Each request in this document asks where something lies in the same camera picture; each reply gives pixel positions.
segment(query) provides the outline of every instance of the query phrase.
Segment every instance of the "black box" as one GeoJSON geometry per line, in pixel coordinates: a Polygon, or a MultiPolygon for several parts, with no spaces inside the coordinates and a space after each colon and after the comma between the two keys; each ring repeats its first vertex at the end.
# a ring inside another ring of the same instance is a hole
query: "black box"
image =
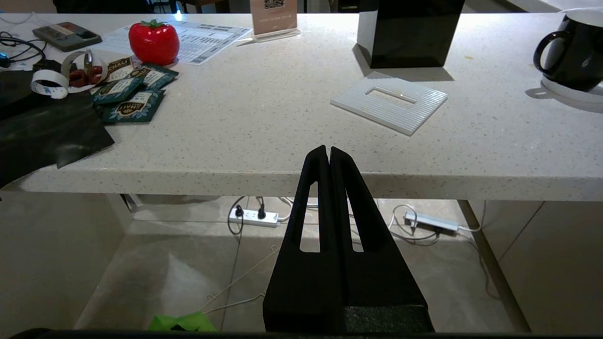
{"type": "Polygon", "coordinates": [[[465,0],[361,0],[358,45],[371,68],[441,67],[465,0]]]}

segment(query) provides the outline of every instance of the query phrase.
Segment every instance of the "green plastic bag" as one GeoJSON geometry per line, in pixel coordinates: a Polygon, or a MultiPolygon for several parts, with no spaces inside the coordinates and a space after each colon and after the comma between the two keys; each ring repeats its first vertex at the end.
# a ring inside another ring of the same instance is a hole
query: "green plastic bag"
{"type": "Polygon", "coordinates": [[[216,328],[202,312],[195,312],[180,318],[156,315],[147,330],[216,332],[216,328]]]}

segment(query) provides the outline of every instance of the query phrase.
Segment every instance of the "gray device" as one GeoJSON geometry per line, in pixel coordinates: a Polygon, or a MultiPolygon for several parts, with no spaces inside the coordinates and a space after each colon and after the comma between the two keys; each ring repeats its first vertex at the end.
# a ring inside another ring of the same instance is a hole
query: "gray device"
{"type": "Polygon", "coordinates": [[[60,24],[36,28],[33,33],[38,38],[48,42],[50,45],[63,52],[94,45],[103,41],[101,36],[93,33],[72,22],[61,22],[60,24]]]}

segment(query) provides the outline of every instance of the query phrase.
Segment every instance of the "mug handle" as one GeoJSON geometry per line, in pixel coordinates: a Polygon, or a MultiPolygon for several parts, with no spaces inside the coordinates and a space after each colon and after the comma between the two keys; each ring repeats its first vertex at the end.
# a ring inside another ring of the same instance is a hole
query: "mug handle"
{"type": "Polygon", "coordinates": [[[534,52],[534,66],[536,67],[536,69],[546,75],[550,75],[549,70],[544,69],[542,67],[542,64],[540,63],[540,59],[542,58],[542,52],[545,50],[546,46],[550,44],[553,40],[567,39],[570,36],[571,34],[568,31],[557,31],[547,35],[544,39],[542,39],[542,41],[538,44],[538,47],[536,47],[536,51],[534,52]]]}

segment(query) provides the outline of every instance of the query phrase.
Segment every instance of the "black plug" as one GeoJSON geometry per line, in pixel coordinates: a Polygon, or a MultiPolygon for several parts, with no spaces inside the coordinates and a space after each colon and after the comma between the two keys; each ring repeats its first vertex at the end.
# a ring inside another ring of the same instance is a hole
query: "black plug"
{"type": "Polygon", "coordinates": [[[260,206],[260,209],[257,210],[257,218],[264,219],[266,217],[266,211],[264,210],[264,204],[260,206]]]}
{"type": "Polygon", "coordinates": [[[242,217],[243,216],[243,208],[241,207],[241,205],[236,205],[235,215],[237,217],[242,217]]]}
{"type": "Polygon", "coordinates": [[[264,210],[264,197],[256,197],[257,202],[260,203],[260,209],[257,210],[257,218],[264,219],[266,217],[266,211],[264,210]]]}

